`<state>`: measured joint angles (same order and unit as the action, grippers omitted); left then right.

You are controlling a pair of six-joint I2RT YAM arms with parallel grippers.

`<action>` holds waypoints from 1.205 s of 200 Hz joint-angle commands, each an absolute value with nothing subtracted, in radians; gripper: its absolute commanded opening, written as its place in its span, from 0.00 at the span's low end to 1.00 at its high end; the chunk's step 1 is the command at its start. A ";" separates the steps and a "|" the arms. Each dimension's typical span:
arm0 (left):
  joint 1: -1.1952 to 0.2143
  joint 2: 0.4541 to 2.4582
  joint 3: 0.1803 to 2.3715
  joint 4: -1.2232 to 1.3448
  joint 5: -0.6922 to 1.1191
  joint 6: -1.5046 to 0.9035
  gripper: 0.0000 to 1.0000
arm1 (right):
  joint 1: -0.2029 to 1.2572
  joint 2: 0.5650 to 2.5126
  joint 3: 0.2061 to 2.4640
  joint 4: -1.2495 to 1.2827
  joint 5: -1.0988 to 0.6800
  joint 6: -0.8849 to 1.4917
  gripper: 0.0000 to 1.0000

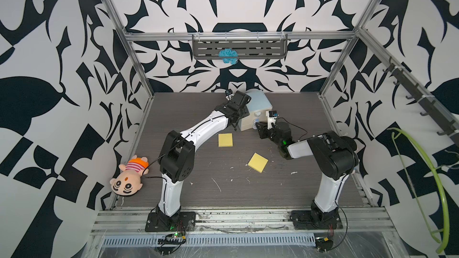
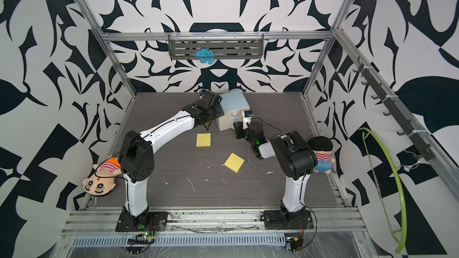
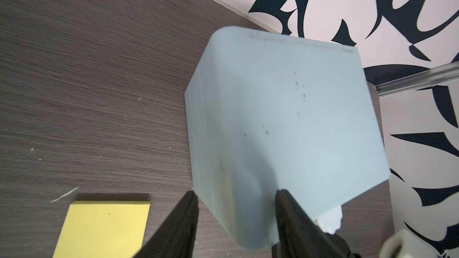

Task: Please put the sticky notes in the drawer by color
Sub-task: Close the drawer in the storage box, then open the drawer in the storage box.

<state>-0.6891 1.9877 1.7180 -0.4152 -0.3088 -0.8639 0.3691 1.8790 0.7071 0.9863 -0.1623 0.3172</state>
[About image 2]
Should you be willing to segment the light blue drawer box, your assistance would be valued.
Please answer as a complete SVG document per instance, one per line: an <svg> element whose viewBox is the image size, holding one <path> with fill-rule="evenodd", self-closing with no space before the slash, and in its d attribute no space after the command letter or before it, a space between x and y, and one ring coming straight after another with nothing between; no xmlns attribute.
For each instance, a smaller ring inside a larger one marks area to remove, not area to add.
<svg viewBox="0 0 459 258"><path fill-rule="evenodd" d="M235 122L242 122L243 112L249 111L251 107L241 90L232 90L220 94L220 96L222 97L220 104L224 114L216 119L216 124L219 131L226 131L233 129Z"/></svg>

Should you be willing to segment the yellow sticky note pad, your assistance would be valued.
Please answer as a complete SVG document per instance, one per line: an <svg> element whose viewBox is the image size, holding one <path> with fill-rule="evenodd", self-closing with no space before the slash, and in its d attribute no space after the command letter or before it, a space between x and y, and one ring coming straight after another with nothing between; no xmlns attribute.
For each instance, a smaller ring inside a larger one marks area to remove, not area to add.
<svg viewBox="0 0 459 258"><path fill-rule="evenodd" d="M197 134L196 137L196 147L203 148L203 147L210 147L212 143L212 135L210 133L201 133Z"/></svg>

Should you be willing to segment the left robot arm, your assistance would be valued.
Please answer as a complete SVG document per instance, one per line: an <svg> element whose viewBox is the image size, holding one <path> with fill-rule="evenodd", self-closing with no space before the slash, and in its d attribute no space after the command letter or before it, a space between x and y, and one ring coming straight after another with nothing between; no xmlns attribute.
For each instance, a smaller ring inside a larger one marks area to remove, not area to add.
<svg viewBox="0 0 459 258"><path fill-rule="evenodd" d="M123 212L129 218L141 222L147 219L147 183L155 168L154 154L184 132L199 125L208 128L213 120L223 116L221 102L221 95L202 90L199 100L184 106L165 122L140 133L129 131L125 135L118 162L126 180Z"/></svg>

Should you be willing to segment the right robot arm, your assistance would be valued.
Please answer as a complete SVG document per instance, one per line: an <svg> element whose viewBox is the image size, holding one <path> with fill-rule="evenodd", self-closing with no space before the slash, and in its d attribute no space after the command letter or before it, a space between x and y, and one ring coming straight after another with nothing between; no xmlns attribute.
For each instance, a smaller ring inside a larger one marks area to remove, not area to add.
<svg viewBox="0 0 459 258"><path fill-rule="evenodd" d="M258 159L276 158L285 177L286 185L277 218L265 218L267 222L281 221L285 224L303 218L306 213L304 197L306 186L317 156L297 131L274 136L266 140L263 126L259 122L233 123L237 139L245 139Z"/></svg>

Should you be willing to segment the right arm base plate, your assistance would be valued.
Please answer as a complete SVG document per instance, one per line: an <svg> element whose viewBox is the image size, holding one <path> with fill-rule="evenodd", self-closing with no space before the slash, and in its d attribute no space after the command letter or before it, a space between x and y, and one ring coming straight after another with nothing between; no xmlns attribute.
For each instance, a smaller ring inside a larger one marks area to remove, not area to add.
<svg viewBox="0 0 459 258"><path fill-rule="evenodd" d="M314 219L309 210L301 209L294 213L287 210L265 210L260 217L267 230L314 229Z"/></svg>

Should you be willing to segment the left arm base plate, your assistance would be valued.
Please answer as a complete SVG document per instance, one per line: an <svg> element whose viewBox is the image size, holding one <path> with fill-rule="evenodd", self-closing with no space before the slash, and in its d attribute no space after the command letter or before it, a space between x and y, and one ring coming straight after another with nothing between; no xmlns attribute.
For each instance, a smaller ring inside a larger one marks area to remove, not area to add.
<svg viewBox="0 0 459 258"><path fill-rule="evenodd" d="M118 218L116 232L153 232L167 225L167 211L149 211L146 209L138 217L131 215L126 207Z"/></svg>

